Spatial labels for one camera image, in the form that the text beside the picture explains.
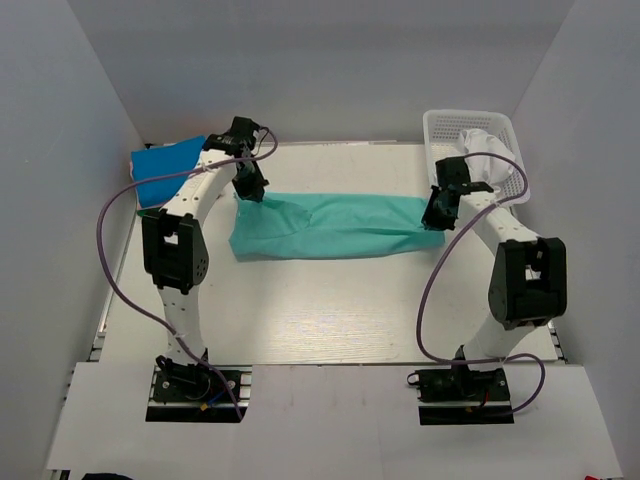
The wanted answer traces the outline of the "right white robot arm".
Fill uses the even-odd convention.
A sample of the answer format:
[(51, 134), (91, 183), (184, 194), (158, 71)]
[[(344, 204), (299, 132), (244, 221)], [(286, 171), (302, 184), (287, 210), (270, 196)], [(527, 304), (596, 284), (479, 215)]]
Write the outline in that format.
[(474, 232), (494, 256), (489, 282), (489, 314), (461, 348), (451, 374), (453, 390), (472, 399), (488, 385), (485, 371), (513, 358), (514, 348), (537, 328), (562, 316), (567, 308), (566, 246), (559, 238), (543, 238), (521, 224), (508, 205), (524, 197), (529, 183), (510, 197), (501, 197), (484, 181), (471, 178), (467, 155), (435, 164), (433, 186), (422, 218), (425, 228), (453, 230), (456, 235), (436, 263), (424, 288), (436, 276), (465, 234)]

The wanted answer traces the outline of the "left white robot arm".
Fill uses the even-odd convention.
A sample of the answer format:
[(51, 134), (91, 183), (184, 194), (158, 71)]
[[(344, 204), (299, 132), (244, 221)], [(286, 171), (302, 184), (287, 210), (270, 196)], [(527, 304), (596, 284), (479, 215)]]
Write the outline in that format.
[(211, 374), (198, 364), (208, 361), (199, 315), (199, 286), (209, 268), (202, 230), (204, 220), (228, 185), (242, 200), (263, 201), (269, 181), (257, 154), (271, 131), (246, 117), (233, 119), (222, 134), (212, 134), (198, 152), (195, 172), (171, 200), (142, 217), (143, 263), (162, 300), (169, 325), (171, 361), (187, 365), (177, 376), (177, 387), (188, 398), (199, 399), (211, 387)]

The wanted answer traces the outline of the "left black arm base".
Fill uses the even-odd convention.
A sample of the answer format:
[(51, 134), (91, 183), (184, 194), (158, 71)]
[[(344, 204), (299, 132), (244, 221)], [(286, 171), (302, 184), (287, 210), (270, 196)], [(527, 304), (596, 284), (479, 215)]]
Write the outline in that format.
[(252, 370), (221, 370), (222, 380), (202, 365), (182, 365), (164, 356), (156, 358), (145, 421), (150, 423), (236, 424), (250, 401)]

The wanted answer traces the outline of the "teal t shirt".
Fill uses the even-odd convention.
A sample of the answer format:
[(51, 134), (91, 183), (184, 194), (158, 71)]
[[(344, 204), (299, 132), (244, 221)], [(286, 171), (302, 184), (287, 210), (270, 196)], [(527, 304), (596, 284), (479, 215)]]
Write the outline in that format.
[(237, 259), (351, 259), (388, 256), (444, 245), (426, 230), (426, 201), (417, 197), (268, 193), (260, 203), (237, 201), (229, 243)]

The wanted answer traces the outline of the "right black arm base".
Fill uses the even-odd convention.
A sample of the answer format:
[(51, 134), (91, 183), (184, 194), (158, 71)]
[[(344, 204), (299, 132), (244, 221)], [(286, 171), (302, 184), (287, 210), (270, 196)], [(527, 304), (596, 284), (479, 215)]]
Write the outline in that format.
[(466, 366), (416, 370), (407, 384), (417, 390), (421, 426), (513, 424), (510, 391), (502, 368)]

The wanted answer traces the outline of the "white t shirt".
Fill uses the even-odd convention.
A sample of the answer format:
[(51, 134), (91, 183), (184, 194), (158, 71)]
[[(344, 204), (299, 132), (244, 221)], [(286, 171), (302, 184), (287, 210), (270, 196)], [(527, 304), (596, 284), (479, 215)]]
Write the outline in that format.
[(514, 167), (501, 157), (514, 162), (515, 156), (498, 137), (477, 128), (461, 130), (456, 149), (461, 154), (470, 154), (465, 162), (473, 182), (484, 182), (496, 193), (502, 192), (505, 182), (514, 173)]

